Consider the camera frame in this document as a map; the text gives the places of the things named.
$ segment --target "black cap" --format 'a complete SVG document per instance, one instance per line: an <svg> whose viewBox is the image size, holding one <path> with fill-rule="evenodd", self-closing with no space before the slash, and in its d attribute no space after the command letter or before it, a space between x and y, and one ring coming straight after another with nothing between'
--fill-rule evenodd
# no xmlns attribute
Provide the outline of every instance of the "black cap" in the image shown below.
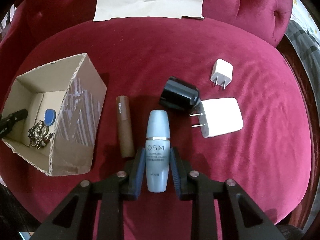
<svg viewBox="0 0 320 240"><path fill-rule="evenodd" d="M192 112L200 103L199 90L176 77L170 77L165 84L159 104L167 108Z"/></svg>

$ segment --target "white charger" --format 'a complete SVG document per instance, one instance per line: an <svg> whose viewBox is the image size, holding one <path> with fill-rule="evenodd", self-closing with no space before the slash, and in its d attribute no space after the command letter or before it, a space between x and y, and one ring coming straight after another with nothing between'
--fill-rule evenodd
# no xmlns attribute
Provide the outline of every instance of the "white charger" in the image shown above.
<svg viewBox="0 0 320 240"><path fill-rule="evenodd" d="M213 65L210 80L214 82L215 85L220 85L225 89L232 80L232 69L233 66L230 63L219 58Z"/></svg>
<svg viewBox="0 0 320 240"><path fill-rule="evenodd" d="M204 138L239 131L243 127L243 119L235 98L217 98L201 101L197 107L199 124Z"/></svg>

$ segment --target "velvet fabric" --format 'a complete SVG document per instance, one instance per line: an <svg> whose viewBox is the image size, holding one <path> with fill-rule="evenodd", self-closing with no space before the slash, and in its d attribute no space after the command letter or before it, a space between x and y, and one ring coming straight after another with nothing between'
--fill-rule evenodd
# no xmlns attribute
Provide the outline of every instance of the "velvet fabric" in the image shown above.
<svg viewBox="0 0 320 240"><path fill-rule="evenodd" d="M0 90L6 90L28 53L41 41L92 20L97 0L17 0L11 29L0 44ZM203 16L242 28L276 46L290 20L293 0L204 0Z"/></svg>
<svg viewBox="0 0 320 240"><path fill-rule="evenodd" d="M87 52L108 89L88 174L47 177L0 143L0 174L17 199L43 221L81 180L98 181L121 170L116 97L130 98L135 147L145 143L151 110L169 76L196 85L201 99L234 97L244 120L240 131L203 138L197 118L169 111L171 144L211 179L235 179L273 222L289 214L308 186L311 143L299 86L270 44L213 19L126 18L84 22L40 43L16 75ZM218 58L233 65L222 90L210 81ZM167 191L147 191L124 203L125 239L189 239L191 203L180 202L172 178Z"/></svg>

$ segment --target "metal prong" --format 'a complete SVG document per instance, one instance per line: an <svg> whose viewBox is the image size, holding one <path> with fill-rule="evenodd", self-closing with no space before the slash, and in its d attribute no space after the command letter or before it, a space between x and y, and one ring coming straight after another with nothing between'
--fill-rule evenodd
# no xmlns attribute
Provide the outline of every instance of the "metal prong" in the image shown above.
<svg viewBox="0 0 320 240"><path fill-rule="evenodd" d="M192 128L200 127L200 126L205 126L205 124L195 124L195 125L192 126Z"/></svg>
<svg viewBox="0 0 320 240"><path fill-rule="evenodd" d="M200 113L200 114L189 114L190 117L199 116L199 115L202 115L202 113Z"/></svg>

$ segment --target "cardboard box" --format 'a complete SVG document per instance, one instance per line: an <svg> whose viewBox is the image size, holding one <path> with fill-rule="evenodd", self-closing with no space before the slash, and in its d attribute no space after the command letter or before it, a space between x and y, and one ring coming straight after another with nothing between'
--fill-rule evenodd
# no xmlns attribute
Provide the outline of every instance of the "cardboard box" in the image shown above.
<svg viewBox="0 0 320 240"><path fill-rule="evenodd" d="M3 116L26 108L28 117L3 138L13 152L49 176L87 173L107 87L86 53L63 58L18 76L4 104ZM28 130L57 113L54 135L44 147L30 146Z"/></svg>

